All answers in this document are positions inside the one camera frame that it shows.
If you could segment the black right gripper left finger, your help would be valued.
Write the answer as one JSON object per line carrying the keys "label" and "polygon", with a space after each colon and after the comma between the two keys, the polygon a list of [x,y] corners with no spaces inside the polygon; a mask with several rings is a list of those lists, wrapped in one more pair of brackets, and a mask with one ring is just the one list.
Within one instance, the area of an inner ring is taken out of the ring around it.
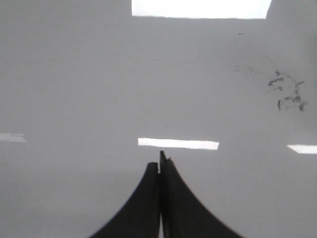
{"label": "black right gripper left finger", "polygon": [[91,237],[157,238],[160,228],[159,192],[158,164],[150,162],[126,203]]}

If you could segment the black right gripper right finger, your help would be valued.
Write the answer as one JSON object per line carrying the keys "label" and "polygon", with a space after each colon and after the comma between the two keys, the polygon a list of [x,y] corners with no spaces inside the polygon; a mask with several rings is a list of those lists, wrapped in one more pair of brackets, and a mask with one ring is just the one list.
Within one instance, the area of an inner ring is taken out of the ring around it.
{"label": "black right gripper right finger", "polygon": [[171,158],[160,151],[160,209],[165,238],[240,238],[193,194]]}

